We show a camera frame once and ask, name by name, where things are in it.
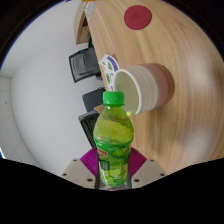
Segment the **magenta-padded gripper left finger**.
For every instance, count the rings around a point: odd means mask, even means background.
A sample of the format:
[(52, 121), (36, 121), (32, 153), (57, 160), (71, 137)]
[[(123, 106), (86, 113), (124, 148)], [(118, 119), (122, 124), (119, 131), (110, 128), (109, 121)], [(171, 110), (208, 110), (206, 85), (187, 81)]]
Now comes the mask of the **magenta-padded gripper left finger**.
[(98, 189), (100, 178), (97, 149), (89, 150), (80, 159), (73, 158), (59, 176), (78, 186)]

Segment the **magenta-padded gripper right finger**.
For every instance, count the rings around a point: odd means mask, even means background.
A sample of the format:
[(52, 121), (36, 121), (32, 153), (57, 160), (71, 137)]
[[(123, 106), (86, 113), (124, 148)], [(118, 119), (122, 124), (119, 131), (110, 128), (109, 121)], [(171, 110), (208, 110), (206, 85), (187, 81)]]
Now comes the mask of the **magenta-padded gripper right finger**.
[(127, 177), (129, 189), (141, 188), (165, 176), (166, 172), (155, 159), (147, 159), (138, 150), (131, 149)]

